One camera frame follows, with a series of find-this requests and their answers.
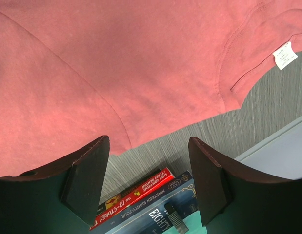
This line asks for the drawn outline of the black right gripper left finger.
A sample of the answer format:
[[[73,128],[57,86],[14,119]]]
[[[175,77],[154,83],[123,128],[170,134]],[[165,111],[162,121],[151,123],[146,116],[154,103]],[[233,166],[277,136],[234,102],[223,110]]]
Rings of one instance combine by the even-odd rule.
[[[0,234],[87,234],[95,223],[110,141],[19,176],[0,177]]]

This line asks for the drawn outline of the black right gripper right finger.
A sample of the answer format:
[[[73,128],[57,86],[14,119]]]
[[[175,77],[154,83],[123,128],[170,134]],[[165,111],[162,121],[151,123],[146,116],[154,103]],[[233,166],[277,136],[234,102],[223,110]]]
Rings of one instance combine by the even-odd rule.
[[[210,234],[302,234],[302,178],[246,166],[191,137],[188,151],[202,225]]]

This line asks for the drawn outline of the pink t-shirt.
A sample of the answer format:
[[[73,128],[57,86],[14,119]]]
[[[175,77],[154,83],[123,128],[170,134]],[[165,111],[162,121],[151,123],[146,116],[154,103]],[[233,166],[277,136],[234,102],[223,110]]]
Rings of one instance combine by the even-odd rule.
[[[241,108],[302,51],[302,0],[0,0],[0,177]]]

